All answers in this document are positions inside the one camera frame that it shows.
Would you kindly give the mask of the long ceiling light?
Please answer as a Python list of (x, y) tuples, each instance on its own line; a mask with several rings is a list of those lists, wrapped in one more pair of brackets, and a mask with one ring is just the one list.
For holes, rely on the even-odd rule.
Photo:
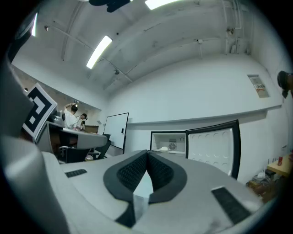
[(89, 69), (92, 69), (95, 65), (96, 61), (99, 59), (99, 57), (102, 55), (104, 50), (109, 46), (109, 44), (112, 42), (112, 39), (105, 35), (103, 39), (100, 41), (100, 43), (97, 45), (95, 50), (93, 51), (92, 55), (90, 56), (90, 59), (87, 63), (87, 67)]
[(177, 2), (177, 1), (181, 1), (181, 0), (146, 0), (145, 4), (147, 5), (147, 7), (150, 10), (154, 10), (156, 8), (159, 8), (159, 7), (163, 6), (163, 5), (174, 3), (174, 2)]
[(36, 24), (37, 24), (37, 18), (38, 18), (38, 13), (35, 14), (35, 17), (34, 17), (34, 20), (33, 20), (33, 27), (32, 27), (32, 30), (31, 30), (31, 35), (33, 37), (36, 36)]

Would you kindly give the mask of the yellow table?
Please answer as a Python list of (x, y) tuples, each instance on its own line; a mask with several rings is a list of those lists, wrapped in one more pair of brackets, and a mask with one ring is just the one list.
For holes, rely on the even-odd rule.
[(289, 177), (293, 168), (293, 159), (290, 155), (283, 156), (282, 164), (278, 165), (278, 160), (267, 165), (267, 168), (281, 176)]

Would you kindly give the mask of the black mini fridge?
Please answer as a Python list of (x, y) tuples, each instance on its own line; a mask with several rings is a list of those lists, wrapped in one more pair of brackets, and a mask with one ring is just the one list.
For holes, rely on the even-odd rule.
[(213, 165), (238, 178), (241, 160), (238, 120), (184, 131), (152, 131), (150, 150), (160, 152), (158, 149), (163, 146), (170, 149), (165, 153)]

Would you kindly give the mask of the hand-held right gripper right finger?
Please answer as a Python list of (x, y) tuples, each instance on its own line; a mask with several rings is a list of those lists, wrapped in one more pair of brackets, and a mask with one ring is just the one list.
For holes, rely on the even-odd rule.
[(225, 187), (250, 213), (261, 200), (245, 185), (218, 168), (168, 153), (160, 153), (187, 174), (183, 190), (171, 201), (151, 204), (141, 218), (142, 232), (220, 232), (233, 226), (213, 189)]

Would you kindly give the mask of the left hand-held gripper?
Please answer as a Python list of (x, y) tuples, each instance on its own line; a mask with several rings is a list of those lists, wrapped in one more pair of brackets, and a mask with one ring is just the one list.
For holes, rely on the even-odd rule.
[(47, 119), (56, 109), (57, 102), (39, 83), (36, 83), (26, 95), (33, 107), (22, 126), (22, 139), (34, 142)]

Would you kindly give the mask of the black round device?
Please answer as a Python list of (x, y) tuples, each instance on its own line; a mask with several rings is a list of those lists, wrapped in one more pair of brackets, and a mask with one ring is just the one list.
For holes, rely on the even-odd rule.
[(277, 75), (278, 86), (282, 89), (282, 96), (286, 99), (288, 93), (291, 93), (293, 98), (293, 73), (280, 71)]

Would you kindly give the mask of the black-framed whiteboard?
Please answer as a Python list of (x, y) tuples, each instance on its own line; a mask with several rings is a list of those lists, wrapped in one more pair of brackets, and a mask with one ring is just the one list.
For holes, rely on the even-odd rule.
[(129, 113), (108, 116), (104, 126), (104, 134), (110, 135), (111, 146), (125, 151), (126, 130)]

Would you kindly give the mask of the black office chair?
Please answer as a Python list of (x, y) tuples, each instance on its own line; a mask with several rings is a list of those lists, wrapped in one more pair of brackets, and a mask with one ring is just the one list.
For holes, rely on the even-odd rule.
[(108, 140), (107, 143), (102, 147), (97, 147), (95, 149), (91, 149), (88, 153), (89, 156), (93, 157), (93, 160), (101, 160), (104, 159), (106, 152), (108, 151), (111, 141)]

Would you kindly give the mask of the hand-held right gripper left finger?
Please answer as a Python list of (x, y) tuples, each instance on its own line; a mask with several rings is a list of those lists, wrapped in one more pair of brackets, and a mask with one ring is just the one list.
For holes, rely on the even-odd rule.
[(45, 154), (45, 169), (70, 229), (123, 229), (116, 219), (128, 203), (115, 199), (104, 186), (103, 175), (112, 165), (137, 151), (92, 162), (59, 164)]

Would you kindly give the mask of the white printed poster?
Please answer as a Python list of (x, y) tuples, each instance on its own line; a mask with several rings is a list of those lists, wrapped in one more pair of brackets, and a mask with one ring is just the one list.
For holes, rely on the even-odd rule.
[(266, 89), (266, 86), (262, 82), (259, 75), (256, 74), (249, 74), (248, 75), (249, 80), (251, 81), (252, 85), (254, 86), (259, 98), (268, 98), (269, 93)]

